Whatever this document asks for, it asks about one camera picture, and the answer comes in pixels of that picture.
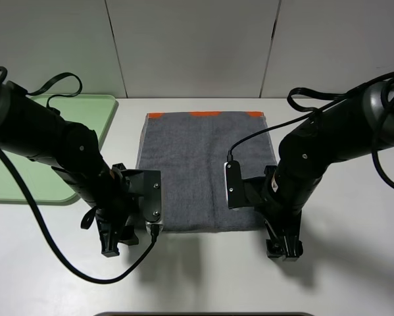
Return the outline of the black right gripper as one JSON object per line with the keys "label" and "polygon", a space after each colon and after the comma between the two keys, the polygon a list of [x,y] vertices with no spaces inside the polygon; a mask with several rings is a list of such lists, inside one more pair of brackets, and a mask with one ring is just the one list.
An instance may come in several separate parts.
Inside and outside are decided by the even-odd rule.
{"label": "black right gripper", "polygon": [[[274,173],[277,166],[267,165],[264,176],[243,180],[245,199],[264,219],[268,232],[266,254],[270,259],[283,257],[284,261],[297,261],[303,254],[303,243],[299,239],[301,211],[295,211],[286,205],[279,196],[279,190],[273,189]],[[275,230],[284,230],[282,246]]]}

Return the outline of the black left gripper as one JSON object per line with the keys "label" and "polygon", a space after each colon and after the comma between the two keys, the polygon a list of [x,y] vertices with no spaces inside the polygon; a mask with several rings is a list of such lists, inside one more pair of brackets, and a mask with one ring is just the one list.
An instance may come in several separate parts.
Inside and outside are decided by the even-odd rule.
{"label": "black left gripper", "polygon": [[[81,177],[81,198],[91,207],[81,221],[81,228],[87,230],[97,221],[101,254],[105,257],[120,255],[118,242],[127,246],[139,244],[134,225],[125,224],[139,212],[143,176],[143,171],[126,169],[121,163],[112,167],[103,164],[97,174]],[[123,226],[118,240],[118,230]]]}

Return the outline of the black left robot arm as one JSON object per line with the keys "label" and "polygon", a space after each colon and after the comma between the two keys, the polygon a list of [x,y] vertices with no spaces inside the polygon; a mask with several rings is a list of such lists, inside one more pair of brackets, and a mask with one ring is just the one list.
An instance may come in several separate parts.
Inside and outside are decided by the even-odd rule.
{"label": "black left robot arm", "polygon": [[119,254],[118,243],[126,241],[122,232],[137,207],[120,173],[104,161],[94,130],[64,120],[13,84],[0,84],[0,148],[50,166],[91,207],[82,227],[97,223],[101,253]]}

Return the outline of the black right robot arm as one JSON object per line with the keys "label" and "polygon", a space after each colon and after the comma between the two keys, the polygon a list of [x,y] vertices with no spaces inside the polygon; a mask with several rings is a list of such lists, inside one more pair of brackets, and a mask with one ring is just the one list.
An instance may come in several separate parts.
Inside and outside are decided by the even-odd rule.
{"label": "black right robot arm", "polygon": [[315,113],[279,145],[280,161],[264,176],[245,181],[247,199],[268,231],[267,256],[297,260],[302,209],[327,168],[371,155],[381,178],[394,189],[378,153],[394,147],[394,78],[373,83],[330,109]]}

